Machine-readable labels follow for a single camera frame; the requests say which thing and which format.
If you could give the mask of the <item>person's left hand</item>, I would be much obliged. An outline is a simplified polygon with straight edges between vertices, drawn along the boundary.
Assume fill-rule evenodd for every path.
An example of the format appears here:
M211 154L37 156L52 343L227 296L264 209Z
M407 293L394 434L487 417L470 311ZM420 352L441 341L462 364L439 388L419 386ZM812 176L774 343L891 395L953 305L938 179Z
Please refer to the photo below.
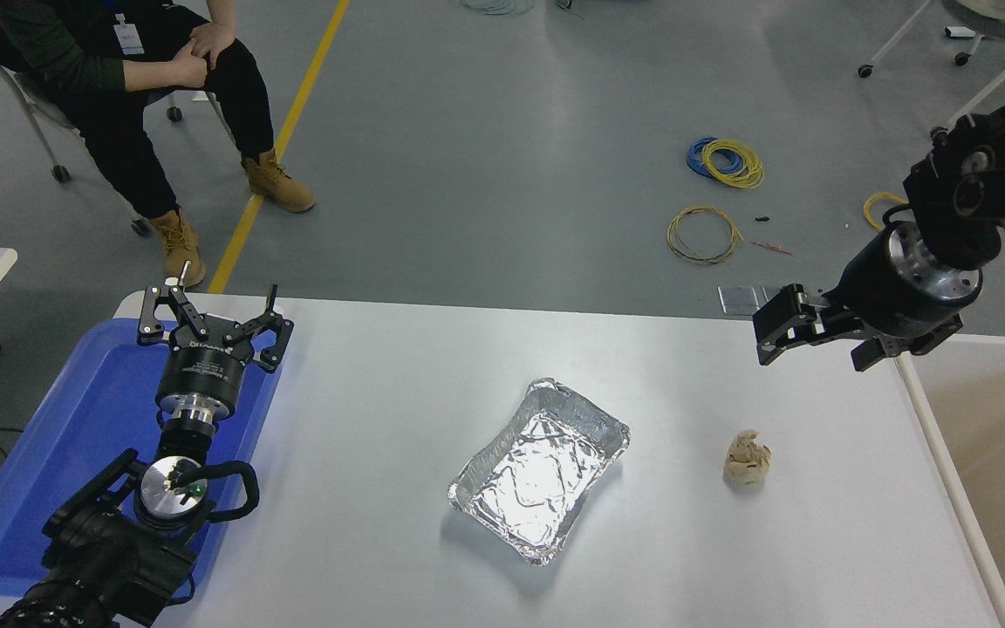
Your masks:
M236 26L232 24L201 24L190 33L192 55L206 59L209 69L215 69L220 53L226 51L235 40Z

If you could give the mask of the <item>person's right hand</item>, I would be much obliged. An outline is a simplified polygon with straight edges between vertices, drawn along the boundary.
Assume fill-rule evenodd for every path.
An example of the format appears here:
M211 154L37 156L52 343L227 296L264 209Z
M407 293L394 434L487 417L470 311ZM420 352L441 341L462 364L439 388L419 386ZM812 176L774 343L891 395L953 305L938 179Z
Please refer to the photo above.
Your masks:
M172 84L192 89L206 85L208 65L206 59L196 55L196 42L189 40L171 60Z

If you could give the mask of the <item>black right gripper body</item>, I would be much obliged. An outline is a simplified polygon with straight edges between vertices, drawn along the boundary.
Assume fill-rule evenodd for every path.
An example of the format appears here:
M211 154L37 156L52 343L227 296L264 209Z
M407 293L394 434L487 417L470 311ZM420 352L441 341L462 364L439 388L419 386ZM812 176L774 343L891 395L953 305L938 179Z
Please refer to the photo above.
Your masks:
M916 338L939 325L939 302L891 258L891 247L899 243L899 231L888 229L865 245L845 266L834 287L834 303L880 333Z

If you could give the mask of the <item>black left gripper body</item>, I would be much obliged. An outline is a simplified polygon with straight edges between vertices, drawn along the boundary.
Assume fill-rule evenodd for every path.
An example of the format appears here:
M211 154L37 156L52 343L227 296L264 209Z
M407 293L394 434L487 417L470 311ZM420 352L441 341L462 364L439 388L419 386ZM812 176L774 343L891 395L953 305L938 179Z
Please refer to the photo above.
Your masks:
M236 346L200 341L170 345L157 386L156 405L163 411L173 411L180 399L200 396L211 399L223 411L234 411L251 359L252 343L248 339Z

